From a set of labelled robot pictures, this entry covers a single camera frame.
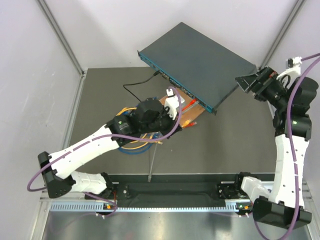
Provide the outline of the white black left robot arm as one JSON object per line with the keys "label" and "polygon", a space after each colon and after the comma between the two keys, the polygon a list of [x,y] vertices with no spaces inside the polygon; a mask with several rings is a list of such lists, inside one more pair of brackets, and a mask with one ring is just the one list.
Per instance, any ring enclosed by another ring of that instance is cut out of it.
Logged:
{"label": "white black left robot arm", "polygon": [[158,133],[168,138],[179,129],[177,96],[165,103],[148,98],[128,113],[115,116],[96,132],[74,145],[54,153],[38,155],[42,177],[51,199],[70,192],[89,193],[92,197],[109,198],[114,191],[107,173],[89,174],[77,169],[102,154],[137,141],[144,134]]}

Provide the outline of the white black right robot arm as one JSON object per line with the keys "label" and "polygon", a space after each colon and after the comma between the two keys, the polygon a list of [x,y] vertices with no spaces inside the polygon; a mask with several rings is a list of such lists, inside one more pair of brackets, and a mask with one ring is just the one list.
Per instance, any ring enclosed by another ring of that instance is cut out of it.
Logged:
{"label": "white black right robot arm", "polygon": [[271,190],[256,177],[245,175],[233,185],[233,192],[239,198],[249,197],[255,222],[287,230],[291,224],[300,228],[312,221],[312,213],[305,210],[302,177],[312,133],[307,112],[319,85],[309,77],[298,83],[299,75],[296,68],[278,74],[264,67],[235,79],[245,93],[252,92],[256,100],[268,101],[275,108],[276,167]]}

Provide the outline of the wooden base board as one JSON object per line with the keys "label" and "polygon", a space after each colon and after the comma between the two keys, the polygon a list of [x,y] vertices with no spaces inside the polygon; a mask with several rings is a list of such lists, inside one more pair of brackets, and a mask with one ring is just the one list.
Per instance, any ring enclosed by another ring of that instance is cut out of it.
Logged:
{"label": "wooden base board", "polygon": [[192,97],[189,97],[183,92],[179,92],[180,96],[184,98],[185,102],[182,105],[182,117],[180,119],[180,126],[185,128],[187,125],[196,121],[205,109],[198,103],[197,100],[194,100]]}

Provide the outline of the dark blue network switch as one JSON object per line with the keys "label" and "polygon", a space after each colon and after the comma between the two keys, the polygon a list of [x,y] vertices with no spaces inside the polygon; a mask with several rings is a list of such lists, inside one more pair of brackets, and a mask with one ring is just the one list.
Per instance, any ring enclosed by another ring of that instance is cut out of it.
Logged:
{"label": "dark blue network switch", "polygon": [[257,70],[255,64],[183,22],[139,51],[138,56],[212,114],[238,87],[236,77]]}

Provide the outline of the aluminium frame rail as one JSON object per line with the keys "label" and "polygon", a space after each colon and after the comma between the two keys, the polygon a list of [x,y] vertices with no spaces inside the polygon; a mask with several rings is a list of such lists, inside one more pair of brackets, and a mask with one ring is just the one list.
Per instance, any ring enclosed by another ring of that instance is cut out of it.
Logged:
{"label": "aluminium frame rail", "polygon": [[116,184],[108,198],[65,197],[49,203],[51,212],[77,213],[249,213],[253,204],[237,195],[232,182],[138,182]]}

